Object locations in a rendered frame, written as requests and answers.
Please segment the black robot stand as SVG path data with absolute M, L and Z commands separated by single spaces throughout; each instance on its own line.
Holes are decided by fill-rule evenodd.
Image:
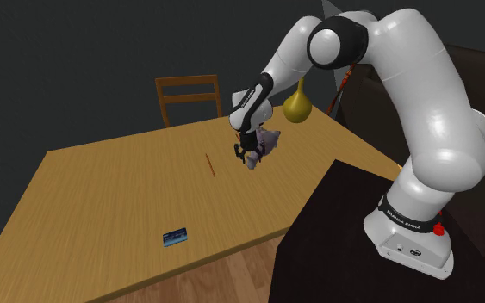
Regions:
M 277 247 L 269 303 L 485 303 L 485 219 L 443 225 L 455 264 L 445 280 L 381 257 L 364 217 L 391 182 L 334 161 Z

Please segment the wooden chair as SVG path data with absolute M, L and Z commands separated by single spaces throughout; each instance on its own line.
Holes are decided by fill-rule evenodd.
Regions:
M 164 87 L 192 86 L 201 84 L 212 84 L 214 86 L 214 92 L 166 96 L 163 91 Z M 218 116 L 223 116 L 221 94 L 217 75 L 159 77 L 155 79 L 155 85 L 159 99 L 160 112 L 162 114 L 165 127 L 171 126 L 166 109 L 167 104 L 215 101 Z

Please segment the yellow gourd vase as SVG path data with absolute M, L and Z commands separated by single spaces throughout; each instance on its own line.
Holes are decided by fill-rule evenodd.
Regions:
M 283 103 L 283 114 L 292 123 L 304 122 L 311 114 L 313 105 L 303 91 L 304 78 L 298 81 L 295 93 Z

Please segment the blue card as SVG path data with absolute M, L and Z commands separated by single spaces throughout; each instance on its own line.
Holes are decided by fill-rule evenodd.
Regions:
M 175 231 L 167 232 L 163 235 L 163 246 L 169 247 L 181 243 L 188 239 L 187 229 L 185 227 Z

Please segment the wooden table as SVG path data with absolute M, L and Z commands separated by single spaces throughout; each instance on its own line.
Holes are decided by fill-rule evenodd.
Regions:
M 280 139 L 253 170 L 224 117 L 50 151 L 0 235 L 0 303 L 124 294 L 284 234 L 336 160 L 400 170 L 319 109 L 265 127 Z

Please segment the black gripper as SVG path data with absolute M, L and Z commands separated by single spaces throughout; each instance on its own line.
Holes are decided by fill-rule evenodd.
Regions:
M 257 134 L 255 131 L 249 133 L 240 133 L 240 144 L 234 145 L 235 156 L 242 160 L 244 164 L 246 162 L 246 152 L 255 151 L 260 162 L 265 154 L 265 143 L 260 141 L 258 144 Z

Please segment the red-brown stick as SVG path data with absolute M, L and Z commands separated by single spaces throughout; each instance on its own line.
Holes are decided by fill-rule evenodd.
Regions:
M 350 65 L 349 66 L 349 69 L 345 72 L 345 76 L 342 78 L 341 83 L 339 84 L 337 93 L 335 94 L 335 96 L 333 98 L 333 101 L 331 102 L 331 104 L 329 105 L 329 107 L 328 107 L 328 109 L 326 111 L 326 115 L 327 116 L 330 116 L 330 114 L 332 113 L 333 108 L 334 108 L 337 100 L 341 96 L 341 93 L 343 92 L 343 90 L 344 90 L 347 82 L 349 81 L 349 78 L 351 76 L 352 70 L 354 69 L 355 66 L 356 66 L 356 64 Z

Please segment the grey plush toy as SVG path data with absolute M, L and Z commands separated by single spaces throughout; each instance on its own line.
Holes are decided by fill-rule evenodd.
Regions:
M 277 142 L 280 138 L 281 132 L 277 130 L 267 130 L 262 127 L 259 127 L 256 130 L 258 143 L 260 141 L 264 141 L 265 143 L 265 154 L 267 156 L 271 153 L 271 151 L 277 147 Z M 253 170 L 258 161 L 258 157 L 255 151 L 251 151 L 249 155 L 246 157 L 246 166 L 248 169 Z

